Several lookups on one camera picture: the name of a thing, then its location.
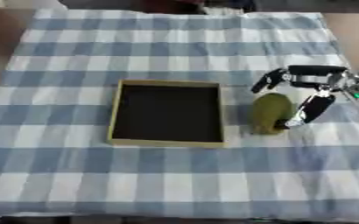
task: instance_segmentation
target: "green fruit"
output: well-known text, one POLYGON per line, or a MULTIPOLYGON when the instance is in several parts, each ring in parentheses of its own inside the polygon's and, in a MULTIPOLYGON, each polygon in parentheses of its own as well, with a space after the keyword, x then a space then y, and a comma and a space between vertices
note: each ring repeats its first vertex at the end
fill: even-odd
POLYGON ((281 129, 274 129, 275 122, 292 117, 292 103, 283 94, 265 94, 253 102, 251 128, 253 134, 276 135, 281 129))

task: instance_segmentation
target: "wooden tray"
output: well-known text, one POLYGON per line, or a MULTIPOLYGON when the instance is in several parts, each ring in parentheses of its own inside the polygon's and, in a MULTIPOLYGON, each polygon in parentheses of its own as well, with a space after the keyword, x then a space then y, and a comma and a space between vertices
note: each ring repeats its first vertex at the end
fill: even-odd
POLYGON ((219 84, 120 80, 108 141, 145 146, 223 147, 219 84))

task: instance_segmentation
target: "wooden frame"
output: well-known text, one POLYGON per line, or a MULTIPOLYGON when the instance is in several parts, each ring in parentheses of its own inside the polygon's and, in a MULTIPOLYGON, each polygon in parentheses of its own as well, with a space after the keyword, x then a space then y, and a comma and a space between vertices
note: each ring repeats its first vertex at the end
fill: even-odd
POLYGON ((222 91, 219 83, 203 82, 203 81, 172 81, 172 80, 120 80, 116 95, 113 97, 113 110, 110 119, 107 140, 110 144, 118 145, 140 145, 140 146, 173 146, 173 147, 201 147, 201 148, 222 148, 224 147, 224 126, 222 113, 222 91), (220 132, 221 142, 182 142, 182 141, 160 141, 160 140, 140 140, 140 139, 124 139, 113 137, 116 127, 116 119, 120 106, 121 95, 124 85, 134 86, 158 86, 158 87, 186 87, 186 88, 218 88, 218 105, 220 114, 220 132))

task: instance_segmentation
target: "table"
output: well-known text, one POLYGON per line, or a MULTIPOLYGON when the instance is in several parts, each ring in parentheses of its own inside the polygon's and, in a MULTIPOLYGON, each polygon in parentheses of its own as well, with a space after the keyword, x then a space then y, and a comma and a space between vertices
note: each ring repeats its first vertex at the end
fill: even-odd
MULTIPOLYGON (((0 10, 0 73, 18 44, 21 34, 31 21, 33 12, 34 10, 0 10)), ((359 14, 324 13, 323 15, 328 27, 338 38, 339 45, 351 66, 358 70, 359 14)))
MULTIPOLYGON (((39 12, 0 82, 0 215, 359 221, 359 120, 345 101, 279 137, 249 135, 245 119, 264 72, 344 65, 320 14, 68 13, 39 12), (227 149, 104 143, 121 78, 219 81, 227 149)), ((298 103, 311 91, 279 92, 298 103)))

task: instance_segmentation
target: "blue and white checkered tablecloth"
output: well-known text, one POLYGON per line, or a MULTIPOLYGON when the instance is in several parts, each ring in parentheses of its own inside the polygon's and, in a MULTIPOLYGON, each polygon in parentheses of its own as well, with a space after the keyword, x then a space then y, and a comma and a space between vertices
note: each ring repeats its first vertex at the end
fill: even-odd
POLYGON ((40 10, 0 81, 0 215, 359 221, 359 120, 342 96, 310 125, 249 133, 250 86, 291 64, 347 65, 321 14, 40 10), (105 143, 120 79, 220 82, 226 147, 105 143))

